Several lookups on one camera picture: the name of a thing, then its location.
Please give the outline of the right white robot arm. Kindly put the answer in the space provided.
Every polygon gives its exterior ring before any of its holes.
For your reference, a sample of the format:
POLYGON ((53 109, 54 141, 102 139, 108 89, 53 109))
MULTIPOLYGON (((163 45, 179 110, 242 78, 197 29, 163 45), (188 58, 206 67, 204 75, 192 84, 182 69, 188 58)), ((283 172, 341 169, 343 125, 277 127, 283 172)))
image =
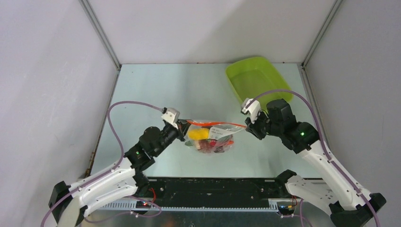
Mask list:
POLYGON ((363 187, 320 139, 316 128, 299 122, 284 99, 269 102, 263 111, 259 101, 248 98, 241 112, 248 114, 246 131, 259 140, 267 135, 280 138, 282 144, 307 161, 328 185, 328 188, 307 182, 291 170, 275 179, 279 197, 294 195, 325 212, 337 227, 362 227, 386 204, 381 193, 363 187))

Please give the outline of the long green cucumber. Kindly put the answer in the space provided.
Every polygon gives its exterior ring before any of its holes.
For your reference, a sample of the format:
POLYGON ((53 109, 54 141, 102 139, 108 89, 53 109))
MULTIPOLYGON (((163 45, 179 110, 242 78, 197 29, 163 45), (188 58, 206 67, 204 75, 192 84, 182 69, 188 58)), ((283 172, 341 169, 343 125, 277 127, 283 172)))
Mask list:
POLYGON ((196 146, 194 140, 186 141, 184 144, 185 144, 186 146, 188 146, 188 147, 195 147, 195 146, 196 146))

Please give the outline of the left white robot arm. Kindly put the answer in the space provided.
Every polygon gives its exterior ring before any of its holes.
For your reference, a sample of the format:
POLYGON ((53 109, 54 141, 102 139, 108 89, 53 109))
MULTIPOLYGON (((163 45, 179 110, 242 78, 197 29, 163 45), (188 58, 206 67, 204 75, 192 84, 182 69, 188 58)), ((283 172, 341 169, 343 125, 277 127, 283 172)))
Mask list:
POLYGON ((184 141, 190 123, 178 120, 177 128, 148 127, 123 157, 101 172, 67 185, 57 183, 49 208, 59 227, 76 227, 98 208, 128 196, 144 197, 150 190, 144 171, 175 140, 184 141))

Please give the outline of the clear zip bag orange zipper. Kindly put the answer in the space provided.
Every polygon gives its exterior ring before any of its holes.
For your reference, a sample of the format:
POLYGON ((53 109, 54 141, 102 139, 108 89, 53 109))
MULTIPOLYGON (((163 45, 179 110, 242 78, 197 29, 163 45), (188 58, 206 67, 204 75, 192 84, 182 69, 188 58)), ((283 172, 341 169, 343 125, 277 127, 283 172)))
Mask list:
MULTIPOLYGON (((197 129, 197 128, 208 128, 209 129, 209 138, 206 140, 216 140, 217 142, 228 142, 229 140, 234 141, 234 134, 243 131, 246 126, 237 124, 237 123, 232 123, 232 122, 211 122, 211 121, 196 121, 196 120, 187 120, 187 122, 190 124, 190 127, 188 130, 192 129, 197 129)), ((185 141, 189 141, 191 139, 188 138, 187 134, 185 136, 185 141)), ((192 149, 198 151, 199 147, 199 141, 200 140, 195 140, 195 147, 191 147, 192 149)), ((222 152, 219 153, 224 153, 227 152, 228 150, 231 149, 233 146, 231 145, 230 147, 224 149, 222 152)), ((215 152, 201 152, 203 154, 218 154, 215 152)))

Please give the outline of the yellow corn cob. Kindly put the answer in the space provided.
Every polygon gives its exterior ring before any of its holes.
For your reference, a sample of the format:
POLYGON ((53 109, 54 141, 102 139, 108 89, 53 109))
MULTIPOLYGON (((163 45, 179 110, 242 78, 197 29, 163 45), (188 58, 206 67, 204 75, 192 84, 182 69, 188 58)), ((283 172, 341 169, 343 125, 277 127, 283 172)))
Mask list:
POLYGON ((191 140, 206 140, 209 138, 208 128, 197 128, 188 130, 187 136, 191 140))

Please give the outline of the red chili pepper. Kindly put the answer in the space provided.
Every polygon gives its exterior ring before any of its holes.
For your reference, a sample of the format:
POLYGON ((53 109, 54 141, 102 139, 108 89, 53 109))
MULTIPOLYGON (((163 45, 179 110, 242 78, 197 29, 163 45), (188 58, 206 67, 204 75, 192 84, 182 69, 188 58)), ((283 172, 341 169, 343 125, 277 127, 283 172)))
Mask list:
POLYGON ((219 153, 233 144, 234 144, 233 140, 229 140, 228 142, 217 142, 216 140, 200 140, 198 151, 206 153, 208 152, 219 153))

